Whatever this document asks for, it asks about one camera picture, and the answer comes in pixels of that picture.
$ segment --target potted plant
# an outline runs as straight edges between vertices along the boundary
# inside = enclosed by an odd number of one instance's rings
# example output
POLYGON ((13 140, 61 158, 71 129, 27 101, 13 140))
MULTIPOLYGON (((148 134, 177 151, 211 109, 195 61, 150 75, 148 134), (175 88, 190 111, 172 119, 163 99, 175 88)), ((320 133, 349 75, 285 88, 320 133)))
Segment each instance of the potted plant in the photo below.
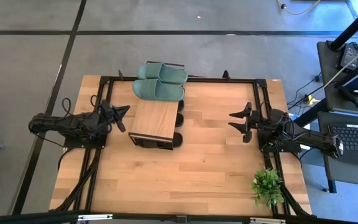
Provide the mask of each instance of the potted plant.
POLYGON ((254 190, 256 195, 256 205, 263 202, 267 207, 271 208, 272 205, 276 205, 277 202, 284 202, 279 186, 282 180, 278 177, 276 170, 265 169, 257 171, 254 177, 255 180, 252 183, 252 190, 254 190))

